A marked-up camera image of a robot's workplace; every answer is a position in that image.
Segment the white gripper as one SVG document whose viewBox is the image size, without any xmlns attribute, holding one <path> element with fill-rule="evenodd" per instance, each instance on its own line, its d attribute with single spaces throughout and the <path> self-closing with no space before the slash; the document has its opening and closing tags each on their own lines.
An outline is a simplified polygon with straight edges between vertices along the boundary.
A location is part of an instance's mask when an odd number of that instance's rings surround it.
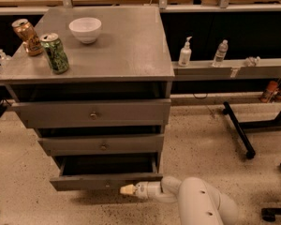
<svg viewBox="0 0 281 225">
<path fill-rule="evenodd" d="M 120 188 L 123 195 L 135 195 L 140 199 L 158 199 L 162 194 L 160 182 L 139 182 L 136 186 L 133 184 Z"/>
</svg>

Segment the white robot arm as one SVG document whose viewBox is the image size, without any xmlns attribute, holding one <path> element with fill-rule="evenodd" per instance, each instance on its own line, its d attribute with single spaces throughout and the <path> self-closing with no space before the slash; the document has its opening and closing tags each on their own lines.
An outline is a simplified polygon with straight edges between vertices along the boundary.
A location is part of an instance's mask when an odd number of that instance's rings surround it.
<svg viewBox="0 0 281 225">
<path fill-rule="evenodd" d="M 181 225 L 235 225 L 236 202 L 197 177 L 181 181 L 172 176 L 160 182 L 142 181 L 120 188 L 120 193 L 161 203 L 178 203 Z"/>
</svg>

